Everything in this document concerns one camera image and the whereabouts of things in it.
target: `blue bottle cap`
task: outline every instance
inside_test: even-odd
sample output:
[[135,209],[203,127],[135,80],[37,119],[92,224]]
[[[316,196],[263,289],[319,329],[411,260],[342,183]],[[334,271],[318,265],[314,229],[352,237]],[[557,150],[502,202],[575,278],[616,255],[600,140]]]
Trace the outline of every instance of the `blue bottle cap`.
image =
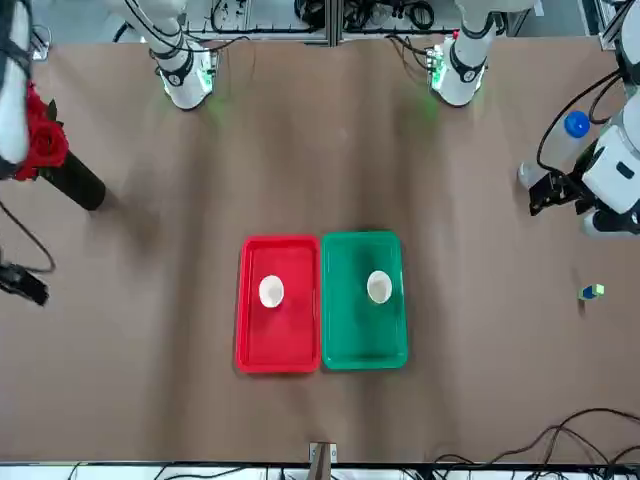
[[589,117],[584,112],[576,110],[564,117],[564,129],[573,138],[582,138],[589,133]]

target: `metal frame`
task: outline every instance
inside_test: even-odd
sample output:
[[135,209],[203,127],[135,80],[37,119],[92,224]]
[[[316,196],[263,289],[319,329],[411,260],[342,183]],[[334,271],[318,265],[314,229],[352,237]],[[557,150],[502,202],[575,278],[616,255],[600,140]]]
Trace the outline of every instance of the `metal frame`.
[[[115,461],[115,462],[100,462],[100,461],[79,461],[79,462],[2,462],[0,466],[51,466],[51,465],[68,465],[74,466],[80,463],[80,466],[122,466],[122,467],[164,467],[169,465],[171,467],[228,467],[228,468],[285,468],[285,469],[309,469],[311,463],[299,463],[299,462],[215,462],[215,461],[164,461],[164,462],[144,462],[144,461]],[[474,467],[471,471],[474,472],[530,472],[540,469],[539,463],[495,463],[489,466]],[[465,468],[465,465],[455,463],[407,463],[407,462],[393,462],[393,463],[354,463],[344,462],[335,463],[332,465],[335,469],[361,469],[361,470],[415,470],[424,479],[432,478],[434,471],[450,470],[450,471],[469,471]],[[544,471],[552,471],[559,473],[597,473],[597,471],[607,468],[604,464],[572,464],[572,463],[552,463],[545,467]],[[640,464],[630,463],[628,465],[616,465],[611,468],[611,473],[616,475],[624,474],[640,474]]]

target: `plastic bottle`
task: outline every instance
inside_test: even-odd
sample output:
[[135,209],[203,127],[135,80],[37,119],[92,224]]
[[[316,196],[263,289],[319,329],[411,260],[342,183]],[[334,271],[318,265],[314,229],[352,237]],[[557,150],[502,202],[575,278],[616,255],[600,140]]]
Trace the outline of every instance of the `plastic bottle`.
[[[589,117],[577,110],[559,120],[542,147],[542,163],[563,170],[565,162],[575,159],[583,149],[584,137],[589,133],[589,127]],[[520,164],[518,180],[528,190],[547,173],[549,172],[541,168],[534,159]]]

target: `paper cup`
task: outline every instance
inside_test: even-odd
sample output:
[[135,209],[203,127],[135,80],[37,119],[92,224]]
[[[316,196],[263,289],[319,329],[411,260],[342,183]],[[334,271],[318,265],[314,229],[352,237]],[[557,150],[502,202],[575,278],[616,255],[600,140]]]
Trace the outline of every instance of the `paper cup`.
[[264,277],[258,288],[260,302],[267,308],[276,308],[284,298],[284,285],[275,275]]
[[391,298],[391,278],[386,273],[376,270],[367,280],[367,293],[375,303],[383,304]]

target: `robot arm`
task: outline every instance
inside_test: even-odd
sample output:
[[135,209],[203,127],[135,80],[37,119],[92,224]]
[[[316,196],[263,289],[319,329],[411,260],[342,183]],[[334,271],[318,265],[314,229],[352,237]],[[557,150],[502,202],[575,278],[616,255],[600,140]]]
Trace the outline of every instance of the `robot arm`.
[[432,74],[432,88],[448,104],[461,107],[480,87],[487,55],[495,37],[494,12],[519,12],[535,0],[456,0],[462,25],[456,39],[437,46],[439,64]]
[[[629,7],[617,43],[622,78],[640,85],[640,2]],[[549,172],[529,188],[532,205],[575,200],[591,236],[640,234],[640,91],[629,98],[568,175]]]
[[200,105],[213,91],[212,54],[180,28],[178,15],[184,11],[187,0],[105,0],[105,3],[149,44],[173,103],[182,110]]
[[26,92],[30,76],[29,0],[0,2],[0,179],[11,176],[29,150]]

